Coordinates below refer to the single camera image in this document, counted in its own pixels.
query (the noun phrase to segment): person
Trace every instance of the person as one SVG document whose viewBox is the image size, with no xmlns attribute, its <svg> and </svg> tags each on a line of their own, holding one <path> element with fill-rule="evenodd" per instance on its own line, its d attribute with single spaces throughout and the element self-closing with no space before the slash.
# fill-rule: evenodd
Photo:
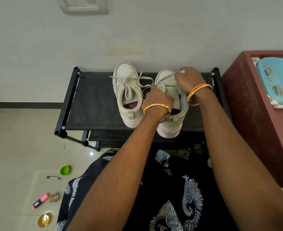
<svg viewBox="0 0 283 231">
<path fill-rule="evenodd" d="M 187 94 L 205 81 L 193 67 L 175 73 Z M 215 94 L 198 90 L 209 159 L 151 149 L 167 110 L 150 107 L 117 151 L 107 151 L 69 182 L 57 230 L 283 230 L 283 191 L 237 132 Z M 142 109 L 172 107 L 151 86 Z"/>
</svg>

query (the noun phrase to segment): tile floor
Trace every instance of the tile floor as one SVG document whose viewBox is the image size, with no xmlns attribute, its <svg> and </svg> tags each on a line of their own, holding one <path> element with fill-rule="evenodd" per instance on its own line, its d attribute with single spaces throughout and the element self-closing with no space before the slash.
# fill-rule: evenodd
<svg viewBox="0 0 283 231">
<path fill-rule="evenodd" d="M 51 212 L 54 217 L 44 230 L 55 230 L 68 181 L 81 176 L 106 151 L 96 152 L 54 136 L 59 112 L 0 109 L 0 230 L 42 230 L 37 221 L 45 212 Z M 78 131 L 68 133 L 72 137 L 82 136 Z M 61 176 L 60 168 L 68 164 L 72 166 L 71 174 Z M 48 175 L 59 176 L 61 180 L 47 179 Z M 58 192 L 59 201 L 46 201 L 35 210 L 31 209 L 47 192 Z"/>
</svg>

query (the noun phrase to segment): green cup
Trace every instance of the green cup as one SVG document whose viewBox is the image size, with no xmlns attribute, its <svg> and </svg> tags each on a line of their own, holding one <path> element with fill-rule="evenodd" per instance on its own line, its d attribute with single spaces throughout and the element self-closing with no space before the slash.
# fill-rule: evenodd
<svg viewBox="0 0 283 231">
<path fill-rule="evenodd" d="M 70 174 L 70 172 L 71 172 L 71 166 L 70 165 L 64 166 L 60 169 L 61 175 L 68 175 L 68 174 Z"/>
</svg>

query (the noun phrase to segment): bangle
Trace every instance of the bangle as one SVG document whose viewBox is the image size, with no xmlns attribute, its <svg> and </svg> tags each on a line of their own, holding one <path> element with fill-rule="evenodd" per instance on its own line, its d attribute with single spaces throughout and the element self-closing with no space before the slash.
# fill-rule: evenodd
<svg viewBox="0 0 283 231">
<path fill-rule="evenodd" d="M 151 105 L 147 106 L 146 108 L 144 108 L 144 114 L 146 113 L 147 109 L 152 107 L 152 106 L 162 106 L 162 107 L 166 108 L 167 111 L 168 111 L 168 117 L 166 119 L 164 119 L 163 121 L 161 121 L 160 123 L 163 123 L 164 121 L 166 121 L 170 117 L 171 110 L 167 105 L 164 105 L 164 104 L 151 104 Z"/>
<path fill-rule="evenodd" d="M 199 89 L 202 89 L 202 88 L 204 88 L 204 87 L 209 87 L 209 88 L 211 89 L 211 91 L 212 91 L 212 86 L 211 86 L 210 84 L 206 84 L 206 83 L 200 84 L 200 85 L 194 87 L 194 88 L 191 90 L 191 92 L 190 92 L 190 94 L 188 95 L 188 97 L 187 97 L 187 102 L 189 103 L 189 105 L 191 105 L 191 106 L 197 106 L 197 105 L 199 105 L 198 103 L 197 103 L 197 104 L 190 104 L 190 100 L 191 100 L 191 97 L 192 97 Z"/>
</svg>

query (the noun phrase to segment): light blue plastic basket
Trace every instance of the light blue plastic basket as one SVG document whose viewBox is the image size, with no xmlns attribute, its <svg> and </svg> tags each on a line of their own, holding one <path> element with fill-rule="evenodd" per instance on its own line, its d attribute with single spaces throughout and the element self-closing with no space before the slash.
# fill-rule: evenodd
<svg viewBox="0 0 283 231">
<path fill-rule="evenodd" d="M 256 64 L 267 94 L 283 104 L 283 58 L 263 58 Z"/>
</svg>

